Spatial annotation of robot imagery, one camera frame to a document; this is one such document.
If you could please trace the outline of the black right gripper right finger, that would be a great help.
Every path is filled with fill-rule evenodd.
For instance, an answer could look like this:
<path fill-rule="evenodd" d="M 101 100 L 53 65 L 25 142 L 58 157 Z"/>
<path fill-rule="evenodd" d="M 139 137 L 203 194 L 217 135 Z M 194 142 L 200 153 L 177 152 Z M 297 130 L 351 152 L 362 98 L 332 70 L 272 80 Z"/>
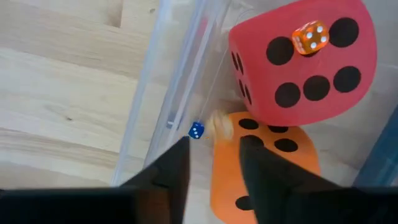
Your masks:
<path fill-rule="evenodd" d="M 338 223 L 336 186 L 257 143 L 240 138 L 239 159 L 258 224 Z"/>

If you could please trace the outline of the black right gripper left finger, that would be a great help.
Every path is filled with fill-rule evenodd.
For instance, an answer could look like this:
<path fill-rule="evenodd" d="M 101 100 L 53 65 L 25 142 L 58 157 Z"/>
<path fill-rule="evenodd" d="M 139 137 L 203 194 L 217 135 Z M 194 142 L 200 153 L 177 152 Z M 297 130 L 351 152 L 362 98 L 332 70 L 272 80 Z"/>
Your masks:
<path fill-rule="evenodd" d="M 190 182 L 190 140 L 182 137 L 121 185 L 124 224 L 182 224 Z"/>

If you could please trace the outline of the small blue die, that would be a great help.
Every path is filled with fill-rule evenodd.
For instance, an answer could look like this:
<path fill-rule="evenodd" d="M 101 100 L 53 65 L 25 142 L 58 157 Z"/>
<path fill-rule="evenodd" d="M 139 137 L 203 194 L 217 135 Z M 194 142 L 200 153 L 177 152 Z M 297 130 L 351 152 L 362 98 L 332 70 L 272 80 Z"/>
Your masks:
<path fill-rule="evenodd" d="M 203 133 L 205 132 L 205 127 L 200 122 L 193 122 L 188 135 L 193 139 L 200 139 Z"/>

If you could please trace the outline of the orange foam die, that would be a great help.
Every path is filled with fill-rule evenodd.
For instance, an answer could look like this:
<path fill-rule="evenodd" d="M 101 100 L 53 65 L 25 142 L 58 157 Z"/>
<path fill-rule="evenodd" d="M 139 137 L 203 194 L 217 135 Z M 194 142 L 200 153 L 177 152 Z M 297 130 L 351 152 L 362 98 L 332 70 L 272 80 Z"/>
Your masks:
<path fill-rule="evenodd" d="M 266 149 L 314 174 L 320 174 L 317 150 L 298 126 L 279 127 L 258 123 L 248 111 L 228 114 L 233 124 L 232 139 L 214 141 L 210 207 L 226 224 L 257 224 L 239 164 L 239 139 L 253 137 Z"/>

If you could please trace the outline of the red foam die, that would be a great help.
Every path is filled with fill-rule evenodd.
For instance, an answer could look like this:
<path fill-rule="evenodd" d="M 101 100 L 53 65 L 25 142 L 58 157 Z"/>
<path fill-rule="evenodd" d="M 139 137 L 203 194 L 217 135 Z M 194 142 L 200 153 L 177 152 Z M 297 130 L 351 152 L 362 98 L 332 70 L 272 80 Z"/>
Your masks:
<path fill-rule="evenodd" d="M 302 55 L 292 35 L 316 21 L 330 38 Z M 362 0 L 297 0 L 236 24 L 228 41 L 248 111 L 271 126 L 344 113 L 367 93 L 376 72 L 376 35 Z"/>

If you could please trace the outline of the small orange translucent die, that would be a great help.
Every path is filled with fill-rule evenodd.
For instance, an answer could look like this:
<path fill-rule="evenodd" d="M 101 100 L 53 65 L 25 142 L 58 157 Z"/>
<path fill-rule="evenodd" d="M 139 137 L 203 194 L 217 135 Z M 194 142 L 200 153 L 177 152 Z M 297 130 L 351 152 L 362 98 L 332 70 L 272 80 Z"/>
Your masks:
<path fill-rule="evenodd" d="M 312 54 L 322 49 L 329 41 L 329 31 L 322 21 L 308 22 L 292 33 L 292 42 L 298 53 Z"/>

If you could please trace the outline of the clear plastic bin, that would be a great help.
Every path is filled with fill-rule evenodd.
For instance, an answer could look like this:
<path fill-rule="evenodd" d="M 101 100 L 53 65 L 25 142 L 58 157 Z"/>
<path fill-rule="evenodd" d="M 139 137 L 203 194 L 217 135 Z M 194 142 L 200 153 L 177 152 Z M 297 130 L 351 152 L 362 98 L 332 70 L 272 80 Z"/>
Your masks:
<path fill-rule="evenodd" d="M 295 1 L 161 0 L 113 185 L 122 185 L 187 137 L 188 188 L 193 166 L 204 165 L 210 171 L 205 192 L 210 205 L 211 116 L 215 110 L 248 111 L 228 34 L 240 22 Z M 377 44 L 369 90 L 344 113 L 298 127 L 317 150 L 319 176 L 336 186 L 329 192 L 339 208 L 339 222 L 331 224 L 398 224 L 398 0 L 362 2 Z M 188 135 L 193 122 L 205 127 L 200 139 Z"/>

